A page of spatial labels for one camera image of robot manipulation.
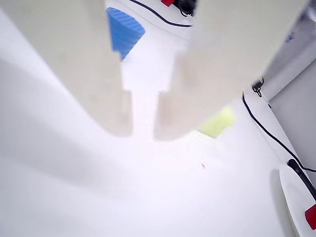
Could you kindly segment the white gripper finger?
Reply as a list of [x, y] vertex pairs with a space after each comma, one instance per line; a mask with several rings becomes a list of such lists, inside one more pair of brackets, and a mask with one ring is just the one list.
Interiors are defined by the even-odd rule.
[[177, 55], [170, 88], [158, 96], [154, 138], [200, 127], [268, 68], [306, 0], [201, 0], [188, 49]]
[[3, 0], [1, 8], [106, 131], [132, 133], [131, 93], [123, 89], [103, 0]]

